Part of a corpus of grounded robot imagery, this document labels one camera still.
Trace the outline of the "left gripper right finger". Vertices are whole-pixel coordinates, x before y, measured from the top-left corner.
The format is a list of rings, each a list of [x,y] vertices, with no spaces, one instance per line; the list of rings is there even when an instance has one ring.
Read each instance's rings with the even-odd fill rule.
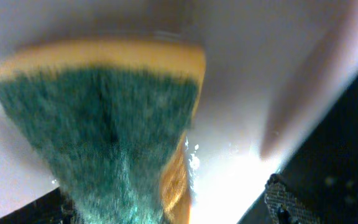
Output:
[[[264,202],[274,224],[322,223],[321,218],[300,200],[279,174],[272,174],[265,184]]]

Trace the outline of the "green and yellow sponge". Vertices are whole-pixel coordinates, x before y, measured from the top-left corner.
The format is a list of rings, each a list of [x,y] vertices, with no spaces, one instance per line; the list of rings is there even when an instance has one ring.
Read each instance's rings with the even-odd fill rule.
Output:
[[[0,103],[81,222],[188,223],[183,142],[205,70],[196,45],[67,40],[0,63]]]

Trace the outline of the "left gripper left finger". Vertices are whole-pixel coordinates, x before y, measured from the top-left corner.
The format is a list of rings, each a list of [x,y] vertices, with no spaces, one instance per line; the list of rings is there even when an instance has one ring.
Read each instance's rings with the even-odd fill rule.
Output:
[[[83,223],[72,200],[57,188],[26,206],[0,218],[0,224]]]

